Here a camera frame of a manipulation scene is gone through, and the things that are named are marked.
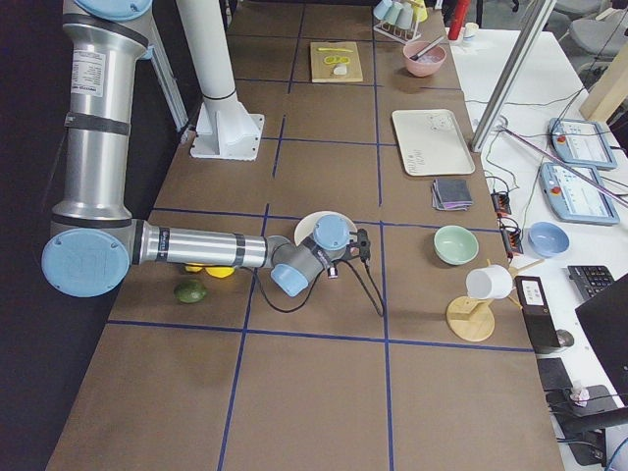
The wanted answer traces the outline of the purple folded cloth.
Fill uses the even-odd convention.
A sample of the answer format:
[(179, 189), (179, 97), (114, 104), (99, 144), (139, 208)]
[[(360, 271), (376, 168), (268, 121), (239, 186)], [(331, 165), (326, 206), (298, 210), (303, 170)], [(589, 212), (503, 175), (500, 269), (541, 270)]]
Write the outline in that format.
[(433, 197), (433, 207), (441, 211), (466, 211), (473, 205), (473, 201), (441, 201)]

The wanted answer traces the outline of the grey folded cloth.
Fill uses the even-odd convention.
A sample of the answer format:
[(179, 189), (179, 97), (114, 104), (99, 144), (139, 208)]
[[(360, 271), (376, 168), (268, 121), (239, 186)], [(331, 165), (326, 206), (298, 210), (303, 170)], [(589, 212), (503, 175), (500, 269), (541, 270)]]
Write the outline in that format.
[(473, 201), (467, 182), (461, 179), (434, 179), (432, 204), (434, 196), (441, 201)]

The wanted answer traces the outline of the cup rack with cups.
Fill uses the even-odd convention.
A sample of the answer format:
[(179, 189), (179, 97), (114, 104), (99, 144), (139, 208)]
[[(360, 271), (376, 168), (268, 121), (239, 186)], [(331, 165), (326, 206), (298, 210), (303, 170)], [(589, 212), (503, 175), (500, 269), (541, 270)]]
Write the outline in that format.
[(381, 0), (373, 9), (373, 30), (405, 44), (421, 37), (419, 26), (428, 19), (424, 1)]

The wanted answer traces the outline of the yellow lemon upper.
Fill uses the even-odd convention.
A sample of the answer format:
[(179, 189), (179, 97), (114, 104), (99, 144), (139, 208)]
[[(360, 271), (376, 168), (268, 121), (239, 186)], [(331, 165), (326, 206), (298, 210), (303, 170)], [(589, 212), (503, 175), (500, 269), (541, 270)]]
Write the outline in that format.
[(202, 265), (185, 264), (184, 269), (187, 273), (199, 273), (205, 269)]

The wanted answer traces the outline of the black computer mouse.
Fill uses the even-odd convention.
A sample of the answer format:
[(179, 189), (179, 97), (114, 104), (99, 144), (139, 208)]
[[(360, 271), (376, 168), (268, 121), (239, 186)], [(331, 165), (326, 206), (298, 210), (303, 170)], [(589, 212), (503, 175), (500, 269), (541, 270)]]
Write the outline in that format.
[(558, 329), (555, 331), (555, 333), (558, 339), (558, 343), (561, 347), (568, 348), (574, 345), (575, 339), (570, 332), (563, 329)]

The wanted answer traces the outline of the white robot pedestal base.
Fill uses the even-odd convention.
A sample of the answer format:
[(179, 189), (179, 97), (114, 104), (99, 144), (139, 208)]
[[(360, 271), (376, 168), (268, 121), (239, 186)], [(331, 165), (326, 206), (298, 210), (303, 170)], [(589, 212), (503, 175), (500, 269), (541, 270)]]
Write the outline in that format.
[(217, 1), (177, 3), (188, 49), (203, 95), (190, 149), (194, 158), (253, 161), (265, 118), (239, 101)]

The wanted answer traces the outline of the wooden cup stand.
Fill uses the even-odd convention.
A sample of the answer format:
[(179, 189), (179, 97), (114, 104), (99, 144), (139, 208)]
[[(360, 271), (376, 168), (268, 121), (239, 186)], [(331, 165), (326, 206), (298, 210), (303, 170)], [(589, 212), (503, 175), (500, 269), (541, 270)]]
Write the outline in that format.
[[(541, 263), (543, 263), (543, 260), (537, 260), (520, 268), (509, 267), (505, 269), (510, 273), (513, 280), (514, 277), (520, 275), (523, 271)], [(510, 299), (515, 306), (521, 308), (521, 304), (511, 293), (505, 298)], [(496, 325), (494, 314), (490, 308), (490, 304), (494, 300), (477, 299), (470, 297), (468, 294), (457, 297), (446, 309), (445, 316), (449, 328), (463, 340), (486, 340), (492, 335)]]

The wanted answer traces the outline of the green bowl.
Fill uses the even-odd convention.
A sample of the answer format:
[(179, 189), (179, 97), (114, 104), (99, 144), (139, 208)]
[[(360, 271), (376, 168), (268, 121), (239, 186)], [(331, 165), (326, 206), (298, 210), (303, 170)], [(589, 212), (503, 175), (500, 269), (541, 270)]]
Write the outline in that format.
[(436, 231), (434, 248), (442, 261), (459, 266), (476, 258), (479, 253), (479, 242), (467, 229), (451, 225)]

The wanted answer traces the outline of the cream round plate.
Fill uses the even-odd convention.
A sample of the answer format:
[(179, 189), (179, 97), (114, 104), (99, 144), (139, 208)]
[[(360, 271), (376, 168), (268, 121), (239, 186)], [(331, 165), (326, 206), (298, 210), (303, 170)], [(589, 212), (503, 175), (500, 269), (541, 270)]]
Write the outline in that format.
[(307, 236), (312, 235), (315, 228), (315, 224), (321, 218), (327, 215), (336, 215), (342, 218), (348, 227), (349, 240), (350, 241), (357, 240), (357, 236), (355, 235), (355, 233), (357, 232), (357, 227), (348, 217), (336, 211), (323, 210), (323, 211), (317, 211), (317, 212), (308, 214), (296, 225), (294, 229), (294, 234), (293, 234), (294, 243), (296, 245), (299, 245)]

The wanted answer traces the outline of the pink bowl with ice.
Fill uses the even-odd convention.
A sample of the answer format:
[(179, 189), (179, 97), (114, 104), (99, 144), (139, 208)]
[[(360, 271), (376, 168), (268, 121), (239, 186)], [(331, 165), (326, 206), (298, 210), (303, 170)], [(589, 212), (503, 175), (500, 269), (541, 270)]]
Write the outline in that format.
[(417, 78), (424, 78), (435, 74), (447, 58), (446, 50), (441, 45), (422, 55), (416, 60), (412, 57), (429, 45), (428, 41), (414, 41), (407, 43), (402, 48), (405, 69)]

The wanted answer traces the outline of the orange black connector lower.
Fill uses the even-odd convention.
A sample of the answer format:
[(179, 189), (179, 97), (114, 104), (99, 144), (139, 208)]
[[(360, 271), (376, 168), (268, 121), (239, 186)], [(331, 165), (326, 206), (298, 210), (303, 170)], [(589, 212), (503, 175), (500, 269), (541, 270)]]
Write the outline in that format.
[(518, 223), (511, 218), (501, 218), (498, 226), (507, 258), (512, 260), (515, 256), (522, 255), (522, 231)]

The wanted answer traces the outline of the yellow lemon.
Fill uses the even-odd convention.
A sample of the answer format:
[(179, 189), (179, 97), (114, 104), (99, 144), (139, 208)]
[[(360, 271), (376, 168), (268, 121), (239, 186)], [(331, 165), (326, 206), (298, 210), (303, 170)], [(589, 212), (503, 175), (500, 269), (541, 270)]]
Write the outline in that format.
[(225, 279), (230, 277), (235, 272), (233, 267), (224, 266), (208, 266), (205, 267), (204, 270), (210, 277), (217, 279)]
[(202, 265), (185, 264), (184, 269), (187, 273), (199, 273), (205, 269)]

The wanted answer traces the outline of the orange black connector upper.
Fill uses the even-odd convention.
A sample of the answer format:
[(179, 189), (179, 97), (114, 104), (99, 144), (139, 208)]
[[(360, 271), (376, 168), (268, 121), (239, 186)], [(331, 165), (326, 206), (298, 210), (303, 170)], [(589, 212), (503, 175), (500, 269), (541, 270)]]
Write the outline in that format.
[(507, 191), (496, 191), (491, 194), (495, 212), (499, 217), (511, 215), (510, 197)]

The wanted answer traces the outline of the metal black-tipped tongs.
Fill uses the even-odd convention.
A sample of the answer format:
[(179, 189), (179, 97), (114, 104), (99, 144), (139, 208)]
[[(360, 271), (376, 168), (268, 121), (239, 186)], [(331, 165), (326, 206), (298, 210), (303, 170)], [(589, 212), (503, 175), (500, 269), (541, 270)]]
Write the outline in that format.
[(413, 54), (412, 56), (409, 57), (410, 60), (412, 61), (418, 61), (419, 58), (423, 57), (424, 55), (426, 55), (428, 52), (430, 52), (431, 50), (433, 50), (435, 47), (437, 47), (438, 45), (440, 45), (440, 43), (445, 39), (444, 35), (439, 36), (438, 38), (434, 39), (432, 42), (430, 42), (427, 46), (425, 46), (423, 49), (417, 51), (415, 54)]

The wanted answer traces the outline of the black keyboard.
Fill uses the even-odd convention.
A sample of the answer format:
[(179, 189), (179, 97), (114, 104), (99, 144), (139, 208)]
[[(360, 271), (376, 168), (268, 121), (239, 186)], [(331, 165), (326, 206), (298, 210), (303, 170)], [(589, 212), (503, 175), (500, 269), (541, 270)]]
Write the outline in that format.
[(615, 282), (604, 265), (569, 265), (567, 270), (583, 300), (594, 297)]

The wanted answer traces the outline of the black monitor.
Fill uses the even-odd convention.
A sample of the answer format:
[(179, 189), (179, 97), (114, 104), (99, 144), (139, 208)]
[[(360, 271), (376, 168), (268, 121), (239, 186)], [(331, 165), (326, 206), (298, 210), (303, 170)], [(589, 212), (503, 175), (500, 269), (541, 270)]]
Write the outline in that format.
[(627, 394), (627, 275), (583, 302), (576, 315), (598, 361), (618, 393)]

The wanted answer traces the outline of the white cup on stand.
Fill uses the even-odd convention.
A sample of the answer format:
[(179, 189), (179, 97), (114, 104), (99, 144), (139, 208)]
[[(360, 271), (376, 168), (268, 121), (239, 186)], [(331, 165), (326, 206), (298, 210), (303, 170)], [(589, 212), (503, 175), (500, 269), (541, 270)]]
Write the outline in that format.
[(489, 265), (470, 271), (465, 284), (467, 294), (477, 299), (502, 299), (513, 289), (510, 273), (500, 265)]

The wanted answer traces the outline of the blue bowl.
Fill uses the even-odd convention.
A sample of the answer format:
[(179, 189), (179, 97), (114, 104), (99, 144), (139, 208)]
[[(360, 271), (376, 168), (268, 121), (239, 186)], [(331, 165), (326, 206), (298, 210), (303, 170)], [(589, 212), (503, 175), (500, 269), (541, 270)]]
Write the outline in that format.
[(541, 257), (552, 258), (566, 252), (570, 247), (567, 233), (550, 222), (534, 223), (527, 230), (531, 248)]

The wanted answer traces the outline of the teach pendant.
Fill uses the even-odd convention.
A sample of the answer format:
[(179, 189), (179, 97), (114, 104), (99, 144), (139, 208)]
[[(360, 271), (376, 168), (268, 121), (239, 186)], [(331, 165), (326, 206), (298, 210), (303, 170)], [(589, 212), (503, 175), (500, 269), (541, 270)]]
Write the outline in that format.
[(549, 137), (557, 156), (568, 164), (584, 163), (610, 171), (618, 164), (607, 140), (609, 129), (601, 123), (553, 118)]
[(555, 216), (569, 223), (617, 225), (619, 215), (611, 199), (575, 172), (595, 183), (602, 183), (598, 170), (592, 165), (576, 165), (572, 171), (553, 162), (540, 167), (540, 185)]

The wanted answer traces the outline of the bamboo cutting board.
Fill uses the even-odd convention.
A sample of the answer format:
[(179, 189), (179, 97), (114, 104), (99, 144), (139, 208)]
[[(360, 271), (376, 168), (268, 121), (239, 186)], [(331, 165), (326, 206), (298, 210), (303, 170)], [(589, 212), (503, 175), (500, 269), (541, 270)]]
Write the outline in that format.
[(363, 81), (358, 45), (354, 41), (310, 43), (311, 80), (317, 83)]

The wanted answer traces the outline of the teach pendant upper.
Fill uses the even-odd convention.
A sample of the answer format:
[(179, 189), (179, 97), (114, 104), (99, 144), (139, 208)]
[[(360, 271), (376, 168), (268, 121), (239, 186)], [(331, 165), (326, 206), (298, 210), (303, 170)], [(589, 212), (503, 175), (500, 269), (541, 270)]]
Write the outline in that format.
[(549, 137), (557, 156), (568, 164), (584, 163), (610, 171), (618, 164), (607, 140), (609, 129), (601, 123), (553, 118)]

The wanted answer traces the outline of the yellow plastic knife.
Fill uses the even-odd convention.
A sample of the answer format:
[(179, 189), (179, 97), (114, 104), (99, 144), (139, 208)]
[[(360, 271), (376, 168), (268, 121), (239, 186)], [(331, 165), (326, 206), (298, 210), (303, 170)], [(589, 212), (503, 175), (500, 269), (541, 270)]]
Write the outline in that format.
[(353, 52), (352, 49), (342, 48), (342, 47), (317, 47), (317, 51), (320, 51), (320, 52), (346, 52), (346, 53)]

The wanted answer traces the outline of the white small cup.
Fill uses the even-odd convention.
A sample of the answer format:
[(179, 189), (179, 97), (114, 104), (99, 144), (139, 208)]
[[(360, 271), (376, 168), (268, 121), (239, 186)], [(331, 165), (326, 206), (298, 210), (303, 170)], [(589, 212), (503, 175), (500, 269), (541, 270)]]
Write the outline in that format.
[(472, 22), (467, 23), (464, 26), (462, 41), (465, 44), (471, 43), (475, 39), (479, 29), (480, 29), (480, 26), (478, 24), (472, 23)]

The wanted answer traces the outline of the black box device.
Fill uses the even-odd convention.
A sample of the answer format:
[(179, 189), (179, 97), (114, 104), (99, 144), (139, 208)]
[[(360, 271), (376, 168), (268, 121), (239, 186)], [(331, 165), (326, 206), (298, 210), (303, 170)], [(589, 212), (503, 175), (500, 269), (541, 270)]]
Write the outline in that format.
[(541, 279), (516, 276), (514, 282), (528, 337), (535, 352), (547, 354), (558, 351), (560, 343)]

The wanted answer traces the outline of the teach pendant lower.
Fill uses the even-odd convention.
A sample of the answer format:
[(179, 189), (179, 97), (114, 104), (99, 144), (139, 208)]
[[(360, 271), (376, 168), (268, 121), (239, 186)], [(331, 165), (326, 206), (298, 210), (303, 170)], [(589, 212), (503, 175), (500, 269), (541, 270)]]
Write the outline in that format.
[(540, 167), (540, 185), (555, 216), (569, 223), (617, 225), (619, 215), (611, 199), (575, 172), (595, 183), (602, 183), (598, 170), (592, 165), (576, 165), (572, 171), (553, 162)]

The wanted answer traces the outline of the orange black connector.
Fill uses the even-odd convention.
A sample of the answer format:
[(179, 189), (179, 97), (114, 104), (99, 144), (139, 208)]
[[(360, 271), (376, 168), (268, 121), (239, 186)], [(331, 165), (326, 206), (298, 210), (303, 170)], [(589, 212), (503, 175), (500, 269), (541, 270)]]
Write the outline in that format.
[(496, 191), (491, 194), (495, 212), (499, 217), (511, 215), (510, 197), (507, 191)]
[(507, 258), (512, 260), (515, 256), (522, 255), (522, 231), (518, 223), (511, 218), (501, 218), (498, 226)]

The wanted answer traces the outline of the yellow lemon lower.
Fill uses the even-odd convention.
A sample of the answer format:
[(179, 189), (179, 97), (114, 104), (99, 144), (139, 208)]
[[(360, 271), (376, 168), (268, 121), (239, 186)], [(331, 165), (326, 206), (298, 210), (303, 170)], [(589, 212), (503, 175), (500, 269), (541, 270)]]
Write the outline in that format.
[(204, 270), (210, 277), (217, 279), (225, 279), (230, 277), (235, 272), (233, 267), (224, 266), (208, 266), (205, 267)]

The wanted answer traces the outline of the white bear tray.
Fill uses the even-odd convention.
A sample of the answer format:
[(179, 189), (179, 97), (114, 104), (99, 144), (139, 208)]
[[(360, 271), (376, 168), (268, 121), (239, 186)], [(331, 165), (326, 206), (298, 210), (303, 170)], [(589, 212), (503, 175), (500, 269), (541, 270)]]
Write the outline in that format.
[(411, 177), (470, 175), (475, 164), (452, 111), (395, 110), (392, 123)]

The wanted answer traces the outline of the aluminium frame post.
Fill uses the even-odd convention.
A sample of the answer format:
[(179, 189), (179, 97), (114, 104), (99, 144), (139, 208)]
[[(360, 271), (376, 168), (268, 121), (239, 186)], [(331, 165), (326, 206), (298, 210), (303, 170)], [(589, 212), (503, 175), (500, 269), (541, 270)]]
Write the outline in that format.
[(470, 144), (473, 152), (482, 150), (521, 68), (550, 17), (555, 3), (555, 0), (536, 1), (532, 7), (531, 13), (524, 22), (524, 26), (514, 43), (513, 49), (497, 80), (495, 90), (476, 128)]

